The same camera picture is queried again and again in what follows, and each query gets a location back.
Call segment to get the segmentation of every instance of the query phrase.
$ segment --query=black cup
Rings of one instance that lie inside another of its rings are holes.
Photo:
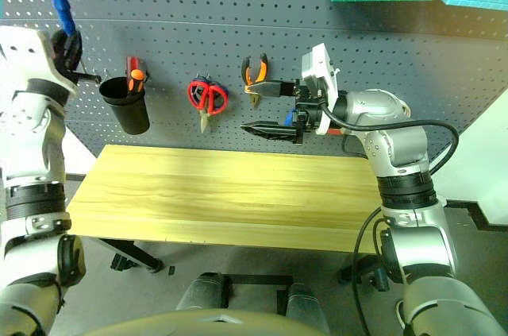
[[[139,135],[150,128],[144,104],[144,89],[128,95],[127,78],[119,76],[101,83],[98,90],[104,101],[110,105],[124,132]]]

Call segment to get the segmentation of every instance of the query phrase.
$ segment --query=pliers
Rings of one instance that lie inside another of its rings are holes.
[[[251,78],[251,65],[250,65],[250,56],[247,56],[244,58],[244,61],[241,64],[241,78],[244,80],[245,83],[245,92],[249,94],[249,97],[251,99],[252,108],[256,108],[257,103],[260,100],[260,95],[251,92],[249,90],[249,87],[255,83],[262,82],[267,77],[268,73],[268,57],[265,53],[262,53],[260,56],[260,72],[256,78],[256,80],[253,82]]]

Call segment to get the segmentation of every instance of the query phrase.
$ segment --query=wooden table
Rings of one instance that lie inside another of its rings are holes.
[[[359,158],[107,145],[67,210],[96,238],[349,252],[379,204]]]

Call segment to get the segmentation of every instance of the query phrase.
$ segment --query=floor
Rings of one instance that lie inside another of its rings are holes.
[[[79,183],[66,184],[68,196]],[[460,261],[459,278],[476,290],[496,319],[508,330],[508,234],[478,231],[467,211],[447,209],[448,221]],[[346,253],[293,249],[246,248],[175,243],[138,243],[160,258],[166,268],[151,274],[143,268],[110,270],[114,252],[89,238],[83,240],[87,274],[69,290],[66,305],[51,336],[81,334],[101,326],[172,311],[188,284],[200,273],[292,275],[308,284],[320,300],[334,335],[361,334],[351,286],[336,281]],[[168,266],[176,267],[169,276]],[[235,285],[230,308],[275,312],[274,286]],[[376,292],[368,283],[360,287],[360,300],[373,335],[402,334],[394,305],[402,287]]]

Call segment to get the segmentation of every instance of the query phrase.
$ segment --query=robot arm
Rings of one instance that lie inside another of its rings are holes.
[[[83,248],[65,212],[64,106],[75,96],[79,32],[0,27],[6,75],[16,91],[0,143],[7,219],[0,250],[0,334],[47,334],[68,288],[85,273]]]
[[[337,73],[324,44],[302,58],[302,81],[291,90],[265,81],[249,87],[264,95],[287,91],[296,98],[292,126],[254,122],[242,128],[261,137],[302,142],[304,132],[331,129],[356,136],[377,180],[381,212],[389,226],[382,232],[382,254],[393,281],[406,285],[404,312],[408,334],[506,334],[481,299],[456,280],[456,255],[443,206],[431,173],[451,156],[458,133],[438,121],[412,121],[410,108],[383,90],[339,91]],[[454,134],[447,158],[429,170],[423,125],[444,126]]]

